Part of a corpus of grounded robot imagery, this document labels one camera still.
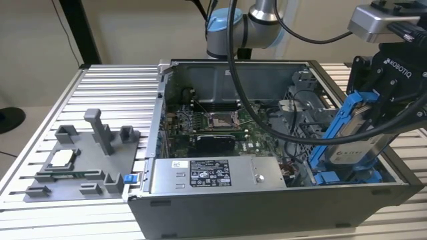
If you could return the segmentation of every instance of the motherboard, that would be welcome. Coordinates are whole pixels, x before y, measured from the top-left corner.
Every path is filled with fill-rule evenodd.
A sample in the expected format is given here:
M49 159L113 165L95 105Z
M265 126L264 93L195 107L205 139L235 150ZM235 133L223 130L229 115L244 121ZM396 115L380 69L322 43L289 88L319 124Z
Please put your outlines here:
M169 155L175 158L255 155L281 158L279 141L253 122L247 110L201 111L188 105L175 106L167 114ZM267 111L260 104L252 109L268 122Z

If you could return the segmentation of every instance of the metal slotted surface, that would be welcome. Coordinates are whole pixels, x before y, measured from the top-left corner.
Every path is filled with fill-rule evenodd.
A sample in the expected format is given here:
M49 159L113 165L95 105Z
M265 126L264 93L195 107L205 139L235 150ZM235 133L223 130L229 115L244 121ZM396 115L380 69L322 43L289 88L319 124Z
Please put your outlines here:
M322 65L340 89L346 90L350 68L344 64ZM120 199L59 202L23 202L23 192L32 183L28 178L40 170L55 145L53 132L61 124L75 124L89 131L83 121L87 108L103 110L101 119L112 129L133 125L141 131L133 171L144 169L149 122L156 97L155 66L93 66L72 86L69 96L47 122L48 128L16 161L12 180L1 195L0 239L144 239L131 209ZM427 133L407 132L391 144L395 152L427 185ZM362 226L350 229L221 238L227 240L406 240L427 239L427 187L400 206L384 207Z

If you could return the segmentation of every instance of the wire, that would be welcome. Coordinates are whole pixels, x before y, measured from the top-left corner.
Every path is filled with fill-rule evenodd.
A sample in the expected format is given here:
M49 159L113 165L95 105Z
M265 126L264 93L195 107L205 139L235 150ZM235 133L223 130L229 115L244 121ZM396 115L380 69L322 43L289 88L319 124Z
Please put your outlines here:
M272 108L268 108L265 110L265 115L269 116L273 112L277 112L280 110L279 107L272 107Z
M203 111L207 113L207 115L209 115L208 111L207 111L205 108L201 106L201 104L197 102L197 100L193 99L193 102L200 106L200 108L201 108Z
M199 12L200 12L200 14L201 14L201 17L203 17L203 19L204 19L204 21L207 21L207 19L208 19L208 17L207 17L207 12L205 12L205 9L203 8L203 5L201 5L201 3L200 3L200 0L189 0L192 3L193 3L193 5L197 7L197 9L199 9Z
M292 101L292 104L293 104L293 116L292 116L291 128L289 128L289 130L288 130L288 134L289 134L289 135L293 135L293 132L295 132L296 121L297 121L297 108L296 108L295 100L296 100L296 95L297 95L299 93L301 93L301 92L314 93L312 90L301 89L301 90L296 91L295 94L293 94L292 97L291 97L291 101ZM303 161L296 158L296 157L301 156L301 155L304 154L304 152L301 151L301 152L296 155L297 146L295 145L295 152L293 152L293 154L291 154L289 151L288 151L288 144L289 144L289 141L285 141L285 142L284 142L284 146L283 146L285 155L291 158L291 160L292 160L293 162L299 162L300 164L304 164Z
M208 25L212 17L212 12L219 4L219 0L209 0L207 6L207 21L204 22L204 38L208 37Z
M72 55L73 55L73 59L75 59L75 61L77 62L77 67L80 68L80 62L79 62L79 59L77 59L77 56L76 56L76 53L75 53L75 50L73 50L72 40L71 40L69 35L68 35L68 32L67 32L67 30L65 30L65 27L64 27L64 24L63 24L63 20L61 20L61 17L60 17L60 14L59 14L59 10L57 10L57 8L56 8L56 5L55 5L53 0L51 0L51 2L52 2L52 5L53 5L53 9L55 9L55 13L56 13L56 16L57 16L57 20L59 20L61 29L64 30L64 33L65 33L65 35L67 35L68 45L69 45L69 49L71 49L71 52L72 52Z
M253 121L259 125L259 127L269 134L276 136L279 139L284 141L291 141L297 144L305 144L305 145L340 145L356 142L359 140L368 139L379 134L383 134L386 131L392 129L398 124L400 124L408 117L411 117L412 114L415 114L419 109L424 106L424 103L427 103L427 92L419 97L419 99L403 110L403 112L388 122L382 124L380 126L376 126L371 130L367 130L364 132L360 132L354 135L335 137L335 138L301 138L301 137L293 137L291 135L283 134L281 132L277 132L273 130L267 124L264 124L263 120L255 113L253 109L251 108L251 103L248 101L245 92L241 87L237 69L236 69L236 62L235 62L235 46L233 46L233 16L236 12L236 5L237 0L229 0L229 8L228 8L228 16L227 16L227 61L228 61L228 68L229 68L229 74L231 79L233 83L235 90L240 97L240 102L243 107L245 107L247 113L252 117Z
M291 128L288 130L288 134L292 135L293 134L293 131L295 131L295 126L296 126L296 121L297 121L297 109L296 109L296 104L295 104L295 95L292 97L292 102L293 102L293 115L292 115L292 123L291 123ZM304 162L301 160L299 160L296 158L296 148L297 146L295 145L295 153L291 154L289 151L288 151L288 143L289 141L285 141L284 142L284 146L283 146L283 149L284 149L284 153L285 155L291 158L292 162L299 162L300 164L303 164Z
M243 125L243 124L247 124L247 123L249 123L249 122L252 122L252 121L253 121L253 119L252 119L252 120L248 120L248 121L244 121L244 122L239 123L237 126L240 126L240 125Z
M351 34L354 34L351 31L346 32L344 34L328 39L328 40L312 40L307 37L303 37L301 35L299 35L296 32L293 32L288 26L285 25L285 23L283 22L283 19L280 18L280 15L279 15L279 11L277 11L277 0L273 0L273 15L275 15L275 18L277 19L279 21L279 24L280 26L283 27L283 29L293 36L296 37L299 40L309 43L309 44L330 44L330 43L334 43L336 42L338 40L342 40L343 38L348 37Z
M177 114L183 114L187 117L187 120L188 120L188 124L187 124L187 128L185 128L185 131L187 131L192 127L192 121L189 119L189 116L181 111L177 112Z
M4 152L4 151L0 151L0 154L9 155L9 156L13 157L13 158L17 158L17 157L19 157L19 156L16 156L16 155L13 155L13 154L11 154L11 153L7 153L7 152Z

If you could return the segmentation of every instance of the blue latch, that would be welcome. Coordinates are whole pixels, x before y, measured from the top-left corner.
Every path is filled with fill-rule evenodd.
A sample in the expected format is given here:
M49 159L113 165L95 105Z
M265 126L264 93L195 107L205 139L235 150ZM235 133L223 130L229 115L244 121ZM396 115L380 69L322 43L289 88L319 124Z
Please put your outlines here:
M334 171L319 172L314 178L319 185L340 182L340 178Z
M338 135L342 127L352 119L352 111L359 103L374 103L379 99L379 96L374 92L358 92L355 91L346 98L346 101L336 113L335 119L323 135L324 139L332 139ZM320 157L326 152L327 146L316 146L309 157L309 165L312 169L320 167Z
M378 184L380 183L383 180L382 174L379 173L379 171L374 171L371 173L371 177L366 180L367 184Z
M136 174L124 175L124 184L136 184L139 182L139 176Z

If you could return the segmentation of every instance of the black stand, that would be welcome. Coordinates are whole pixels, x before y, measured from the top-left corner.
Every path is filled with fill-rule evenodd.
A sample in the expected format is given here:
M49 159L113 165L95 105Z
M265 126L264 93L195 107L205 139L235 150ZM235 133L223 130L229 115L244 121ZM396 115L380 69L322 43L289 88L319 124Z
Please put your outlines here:
M252 57L252 48L237 48L237 59L249 60Z
M0 134L13 130L25 120L25 112L17 107L0 109Z
M103 64L81 0L59 0L84 64Z

